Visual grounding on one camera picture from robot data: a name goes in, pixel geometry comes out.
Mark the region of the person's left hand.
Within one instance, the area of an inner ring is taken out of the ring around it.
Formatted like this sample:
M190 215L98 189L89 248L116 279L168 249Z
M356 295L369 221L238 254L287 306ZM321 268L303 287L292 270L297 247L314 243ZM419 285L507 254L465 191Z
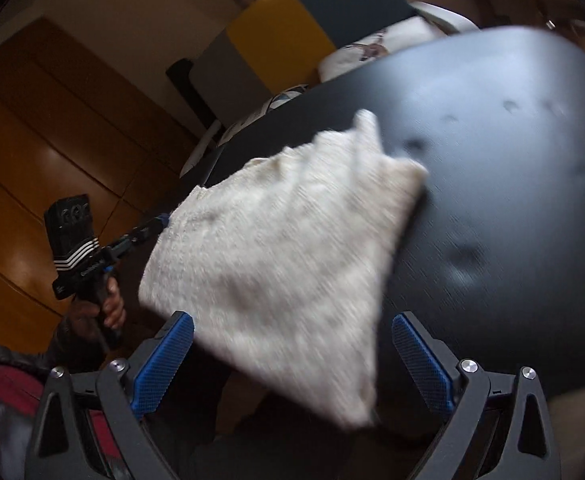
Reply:
M87 339L94 339L98 334L96 318L105 315L102 324L111 330L120 330L125 322L126 311L124 300L121 297L118 282L110 276L106 281L107 296L102 304L92 304L89 301L74 298L68 310L68 320L76 335Z

